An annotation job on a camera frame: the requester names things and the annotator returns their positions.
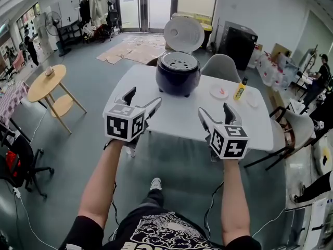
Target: shelf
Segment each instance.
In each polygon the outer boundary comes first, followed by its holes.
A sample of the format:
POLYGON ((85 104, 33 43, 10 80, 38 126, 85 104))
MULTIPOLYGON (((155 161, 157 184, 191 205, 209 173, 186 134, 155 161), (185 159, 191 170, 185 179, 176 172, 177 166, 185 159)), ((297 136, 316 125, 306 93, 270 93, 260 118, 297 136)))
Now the shelf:
MULTIPOLYGON (((73 99, 68 94, 65 94, 59 97, 52 106, 59 115, 59 117, 61 117, 70 110, 72 105, 73 105, 73 99)), ((51 114, 53 117, 55 118, 57 117, 53 111, 51 112, 51 114)))

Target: rice cooker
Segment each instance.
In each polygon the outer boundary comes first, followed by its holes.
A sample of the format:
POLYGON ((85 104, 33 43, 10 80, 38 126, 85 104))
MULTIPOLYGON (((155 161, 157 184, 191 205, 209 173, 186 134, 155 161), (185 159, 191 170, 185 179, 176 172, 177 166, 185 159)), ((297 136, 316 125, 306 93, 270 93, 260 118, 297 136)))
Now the rice cooker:
POLYGON ((176 52, 158 58, 156 82, 159 90, 188 97, 199 85, 201 76, 199 61, 188 53, 202 45, 203 27, 192 17, 174 17, 165 25, 164 38, 176 52))

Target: glass door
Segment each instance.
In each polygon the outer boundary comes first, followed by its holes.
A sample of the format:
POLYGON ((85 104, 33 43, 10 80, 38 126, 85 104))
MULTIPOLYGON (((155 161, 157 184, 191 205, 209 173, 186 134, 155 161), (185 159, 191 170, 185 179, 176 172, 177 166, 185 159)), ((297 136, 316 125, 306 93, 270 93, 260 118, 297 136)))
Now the glass door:
POLYGON ((117 0, 121 30, 163 33, 177 0, 117 0))

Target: gray chair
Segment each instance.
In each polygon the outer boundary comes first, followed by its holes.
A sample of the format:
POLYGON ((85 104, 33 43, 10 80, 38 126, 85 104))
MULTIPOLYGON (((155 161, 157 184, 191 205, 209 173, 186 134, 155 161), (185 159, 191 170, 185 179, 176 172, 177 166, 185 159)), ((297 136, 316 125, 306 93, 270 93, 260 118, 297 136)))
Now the gray chair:
POLYGON ((231 57, 222 54, 213 55, 202 68, 201 74, 226 81, 241 82, 235 62, 231 57))
POLYGON ((304 147, 307 141, 310 139, 311 135, 314 132, 314 125, 312 119, 309 116, 298 115, 296 113, 293 113, 285 109, 284 107, 278 107, 270 114, 270 117, 272 118, 279 110, 281 110, 282 112, 276 118, 276 120, 271 119, 272 130, 273 130, 273 149, 271 151, 267 151, 269 153, 268 156, 261 158, 255 162, 252 162, 244 166, 244 168, 251 167, 255 164, 258 164, 273 156, 280 154, 280 157, 269 167, 266 168, 266 170, 269 170, 288 155, 292 155, 293 153, 296 153, 299 149, 304 147), (283 129, 279 124, 282 117, 284 117, 291 125, 292 131, 295 136, 294 146, 286 144, 283 129))

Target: black t-shirt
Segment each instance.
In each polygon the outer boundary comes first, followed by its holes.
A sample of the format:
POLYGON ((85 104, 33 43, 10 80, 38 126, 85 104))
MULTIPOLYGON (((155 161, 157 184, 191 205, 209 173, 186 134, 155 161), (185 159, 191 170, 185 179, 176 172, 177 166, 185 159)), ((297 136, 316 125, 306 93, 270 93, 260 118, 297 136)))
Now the black t-shirt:
POLYGON ((328 81, 328 79, 330 77, 330 70, 329 70, 329 66, 327 65, 327 63, 324 63, 321 66, 321 68, 319 69, 318 73, 320 73, 321 76, 317 80, 317 84, 320 87, 325 88, 325 83, 328 81))
MULTIPOLYGON (((132 211, 119 225, 114 240, 102 246, 103 229, 92 219, 78 216, 59 250, 66 244, 83 250, 218 250, 221 246, 206 239, 203 230, 177 213, 158 207, 132 211)), ((250 236, 230 242, 227 250, 261 250, 250 236)))
POLYGON ((29 42, 29 40, 30 40, 29 36, 24 37, 24 43, 27 46, 28 52, 29 53, 36 52, 35 47, 33 46, 33 42, 29 42))

